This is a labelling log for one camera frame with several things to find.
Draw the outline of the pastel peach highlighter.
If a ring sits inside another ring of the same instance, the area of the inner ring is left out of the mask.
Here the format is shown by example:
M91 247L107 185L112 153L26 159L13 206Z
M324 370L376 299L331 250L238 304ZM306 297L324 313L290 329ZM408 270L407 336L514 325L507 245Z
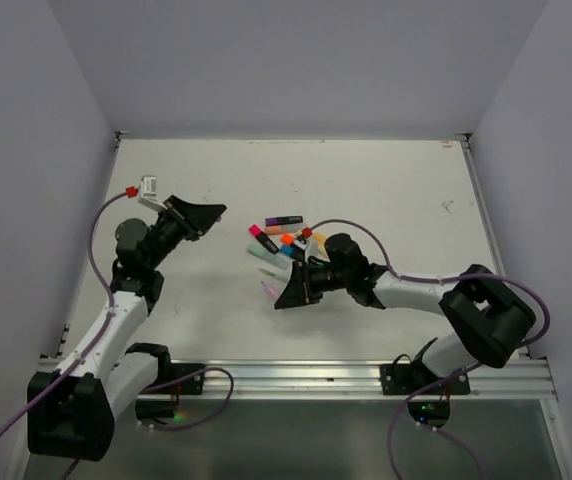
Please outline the pastel peach highlighter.
M312 235L312 238L317 242L319 250L324 251L325 250L326 237L319 232L314 232Z

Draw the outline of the green cap black highlighter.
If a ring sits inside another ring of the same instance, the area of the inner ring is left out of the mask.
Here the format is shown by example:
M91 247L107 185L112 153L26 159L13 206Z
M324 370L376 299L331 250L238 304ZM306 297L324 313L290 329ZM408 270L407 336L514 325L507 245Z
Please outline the green cap black highlighter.
M310 256L307 259L307 262L309 265L316 266L316 267L326 267L329 265L329 263L327 261L321 260L320 258L317 258L315 256Z

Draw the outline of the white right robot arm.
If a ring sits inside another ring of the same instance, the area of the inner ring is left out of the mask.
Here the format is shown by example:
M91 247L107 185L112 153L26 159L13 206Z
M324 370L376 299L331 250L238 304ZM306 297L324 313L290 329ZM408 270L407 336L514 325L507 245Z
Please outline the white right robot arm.
M366 308L440 315L453 330L429 340L406 363L394 360L382 365L386 395L417 390L434 394L447 377L455 379L471 365L502 368L535 324L531 308L482 265L471 265L462 279L443 285L396 278L385 266L369 262L345 233L329 237L325 250L326 260L294 261L275 309L314 305L324 293L344 290Z

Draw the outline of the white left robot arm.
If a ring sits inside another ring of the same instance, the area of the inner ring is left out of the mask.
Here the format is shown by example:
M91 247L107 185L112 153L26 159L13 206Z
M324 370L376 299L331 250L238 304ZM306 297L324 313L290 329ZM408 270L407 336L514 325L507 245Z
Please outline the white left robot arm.
M145 391L172 386L169 349L127 342L161 296L160 264L183 241L200 240L220 220L223 204L193 204L170 196L147 201L153 224L130 218L115 230L107 301L71 352L27 387L27 444L33 454L98 461L107 453L121 414Z

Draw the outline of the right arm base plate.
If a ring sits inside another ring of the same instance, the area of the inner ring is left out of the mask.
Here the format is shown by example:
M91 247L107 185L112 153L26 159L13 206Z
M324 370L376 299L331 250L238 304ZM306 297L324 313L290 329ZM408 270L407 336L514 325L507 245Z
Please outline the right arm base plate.
M401 354L391 363L379 366L379 380L384 396L409 397L417 390L436 382L438 377L425 368L419 360L411 360L407 354ZM454 396L471 393L466 374L453 380L441 381L439 385L423 394L433 396L433 400L419 400L419 396L407 402L405 411L421 425L439 429L448 422Z

